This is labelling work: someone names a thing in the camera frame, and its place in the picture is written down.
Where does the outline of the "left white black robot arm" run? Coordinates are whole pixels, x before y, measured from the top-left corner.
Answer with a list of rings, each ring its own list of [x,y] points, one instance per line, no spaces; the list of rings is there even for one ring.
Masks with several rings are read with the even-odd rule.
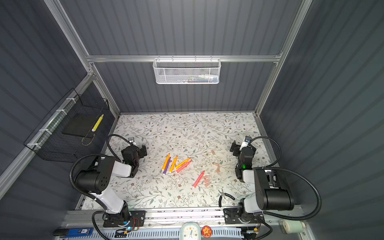
[[[72,187],[82,195],[95,200],[102,206],[105,215],[105,227],[125,227],[134,219],[130,214],[128,204],[122,200],[109,186],[111,176],[134,178],[139,169],[139,160],[147,156],[147,148],[142,145],[130,145],[122,150],[123,161],[114,156],[104,154],[89,154],[77,159],[69,173]],[[79,162],[93,157],[94,161],[86,169],[74,176],[74,170]]]

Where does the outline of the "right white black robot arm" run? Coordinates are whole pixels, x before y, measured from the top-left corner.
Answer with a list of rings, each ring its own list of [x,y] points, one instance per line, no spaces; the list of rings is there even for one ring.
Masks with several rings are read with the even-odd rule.
[[[239,181],[253,184],[255,195],[240,200],[238,216],[241,220],[250,214],[262,211],[291,211],[295,202],[284,173],[264,168],[254,168],[253,158],[256,148],[251,146],[251,139],[246,137],[242,144],[233,142],[230,152],[237,157],[235,174]]]

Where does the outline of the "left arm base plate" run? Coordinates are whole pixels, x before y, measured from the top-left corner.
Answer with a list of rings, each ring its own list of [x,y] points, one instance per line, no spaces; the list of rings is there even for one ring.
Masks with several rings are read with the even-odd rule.
[[[144,225],[146,211],[130,211],[120,214],[103,214],[104,228],[142,227]]]

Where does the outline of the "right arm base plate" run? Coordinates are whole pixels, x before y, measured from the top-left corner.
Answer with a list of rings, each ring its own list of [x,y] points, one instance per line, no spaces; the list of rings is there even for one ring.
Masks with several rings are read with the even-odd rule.
[[[238,208],[224,208],[224,219],[227,225],[235,224],[261,224],[265,220],[263,215],[253,213],[240,213]]]

